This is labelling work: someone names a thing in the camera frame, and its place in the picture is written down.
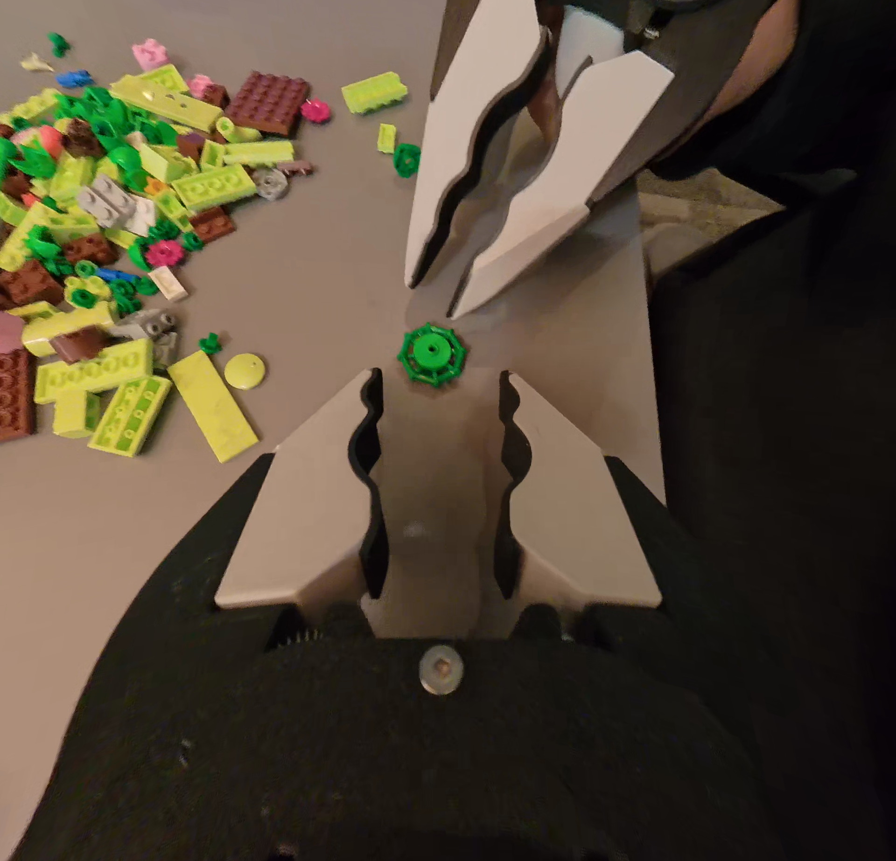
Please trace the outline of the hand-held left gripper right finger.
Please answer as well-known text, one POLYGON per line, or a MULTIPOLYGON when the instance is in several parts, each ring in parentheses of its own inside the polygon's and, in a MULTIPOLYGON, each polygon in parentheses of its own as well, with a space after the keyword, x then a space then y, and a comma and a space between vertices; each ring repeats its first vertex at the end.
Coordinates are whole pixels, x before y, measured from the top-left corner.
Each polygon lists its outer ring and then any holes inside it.
POLYGON ((510 479, 494 544, 504 599, 656 609, 661 592, 601 448, 508 370, 498 412, 510 479))

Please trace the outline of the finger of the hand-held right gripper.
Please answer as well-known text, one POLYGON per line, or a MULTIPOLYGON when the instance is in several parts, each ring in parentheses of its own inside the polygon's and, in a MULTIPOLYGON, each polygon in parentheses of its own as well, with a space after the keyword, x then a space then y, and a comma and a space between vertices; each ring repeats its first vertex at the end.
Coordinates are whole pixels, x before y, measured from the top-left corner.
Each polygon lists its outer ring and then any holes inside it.
POLYGON ((673 77, 641 51, 579 73, 563 103, 554 145, 511 199, 494 241, 472 261, 448 318, 487 304, 588 219, 592 193, 673 77))
POLYGON ((539 0, 445 0, 409 220, 409 289, 440 254, 491 140, 532 97, 548 52, 539 0))

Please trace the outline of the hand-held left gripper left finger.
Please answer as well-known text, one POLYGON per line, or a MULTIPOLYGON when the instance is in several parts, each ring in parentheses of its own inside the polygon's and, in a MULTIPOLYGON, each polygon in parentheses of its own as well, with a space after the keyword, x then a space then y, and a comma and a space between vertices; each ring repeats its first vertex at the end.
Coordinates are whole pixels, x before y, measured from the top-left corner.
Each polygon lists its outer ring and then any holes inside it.
POLYGON ((383 373, 363 369, 277 446, 218 587, 219 608, 329 609, 381 597, 390 549, 371 473, 383 412, 383 373))

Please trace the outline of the green spoked wheel piece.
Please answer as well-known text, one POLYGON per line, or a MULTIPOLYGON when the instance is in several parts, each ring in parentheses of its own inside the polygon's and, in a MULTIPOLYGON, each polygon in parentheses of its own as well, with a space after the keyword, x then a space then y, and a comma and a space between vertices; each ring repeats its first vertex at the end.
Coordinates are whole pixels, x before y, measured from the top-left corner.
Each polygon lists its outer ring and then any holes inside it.
POLYGON ((411 382, 439 388, 461 377, 467 355, 454 329, 426 323, 404 334, 396 359, 411 382))

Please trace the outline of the person's right forearm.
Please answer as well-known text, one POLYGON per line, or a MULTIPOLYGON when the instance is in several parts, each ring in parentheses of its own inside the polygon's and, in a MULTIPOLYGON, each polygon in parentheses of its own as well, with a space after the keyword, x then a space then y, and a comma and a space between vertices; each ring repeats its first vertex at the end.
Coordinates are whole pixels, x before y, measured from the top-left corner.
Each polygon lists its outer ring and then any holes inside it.
POLYGON ((777 0, 699 123, 650 170, 722 173, 840 168, 843 131, 868 90, 868 0, 777 0))

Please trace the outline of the person's right hand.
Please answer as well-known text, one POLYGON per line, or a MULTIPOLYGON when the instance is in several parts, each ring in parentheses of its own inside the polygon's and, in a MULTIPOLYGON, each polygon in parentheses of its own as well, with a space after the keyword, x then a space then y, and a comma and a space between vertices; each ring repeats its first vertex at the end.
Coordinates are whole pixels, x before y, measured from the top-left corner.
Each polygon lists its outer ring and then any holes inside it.
POLYGON ((528 103, 528 112, 545 144, 552 146, 558 138, 562 123, 562 101, 552 74, 544 78, 533 94, 528 103))

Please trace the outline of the lime studded brick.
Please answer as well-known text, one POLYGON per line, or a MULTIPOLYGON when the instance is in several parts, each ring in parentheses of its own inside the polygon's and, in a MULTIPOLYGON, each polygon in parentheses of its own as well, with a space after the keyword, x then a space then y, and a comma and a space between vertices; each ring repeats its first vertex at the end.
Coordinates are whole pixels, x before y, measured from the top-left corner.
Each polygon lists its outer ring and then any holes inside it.
POLYGON ((409 89, 397 72, 387 71, 346 84, 341 92, 349 112, 361 116, 403 102, 409 89))

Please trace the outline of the long lime flat tile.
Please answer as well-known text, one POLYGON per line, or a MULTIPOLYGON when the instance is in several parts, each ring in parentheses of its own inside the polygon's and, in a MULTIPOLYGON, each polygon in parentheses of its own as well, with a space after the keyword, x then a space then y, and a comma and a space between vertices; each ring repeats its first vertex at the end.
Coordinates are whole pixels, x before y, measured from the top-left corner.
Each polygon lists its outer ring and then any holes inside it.
POLYGON ((171 364, 167 374, 219 463, 228 463, 259 442, 205 352, 195 352, 171 364))

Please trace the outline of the lime round dome piece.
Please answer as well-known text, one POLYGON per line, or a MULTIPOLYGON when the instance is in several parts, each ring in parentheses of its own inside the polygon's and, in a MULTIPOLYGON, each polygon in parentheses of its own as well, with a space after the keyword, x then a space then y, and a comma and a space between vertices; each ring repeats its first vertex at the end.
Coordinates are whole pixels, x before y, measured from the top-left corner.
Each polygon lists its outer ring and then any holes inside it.
POLYGON ((223 369, 227 385, 244 392, 262 385, 266 375, 267 366, 263 358, 250 352, 236 354, 223 369))

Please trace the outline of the dark maroon studded plate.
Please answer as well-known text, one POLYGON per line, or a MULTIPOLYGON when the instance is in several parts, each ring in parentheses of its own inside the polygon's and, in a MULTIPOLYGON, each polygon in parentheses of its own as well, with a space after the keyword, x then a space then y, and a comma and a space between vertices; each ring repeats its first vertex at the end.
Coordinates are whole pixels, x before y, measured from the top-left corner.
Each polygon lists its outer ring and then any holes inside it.
POLYGON ((309 91, 310 84, 305 79, 253 71, 232 97, 224 115, 240 128, 289 139, 309 91))

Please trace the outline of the pile of colourful toy bricks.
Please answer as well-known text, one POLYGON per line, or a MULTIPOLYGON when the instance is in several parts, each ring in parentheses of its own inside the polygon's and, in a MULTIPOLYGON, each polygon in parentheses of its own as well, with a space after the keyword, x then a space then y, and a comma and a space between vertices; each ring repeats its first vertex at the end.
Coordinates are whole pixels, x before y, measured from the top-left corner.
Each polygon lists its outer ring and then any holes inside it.
POLYGON ((180 271, 228 237, 230 208, 282 199, 315 167, 290 139, 240 128, 226 88, 186 81, 153 39, 109 86, 84 69, 2 112, 2 354, 31 355, 57 437, 132 459, 173 393, 180 271))

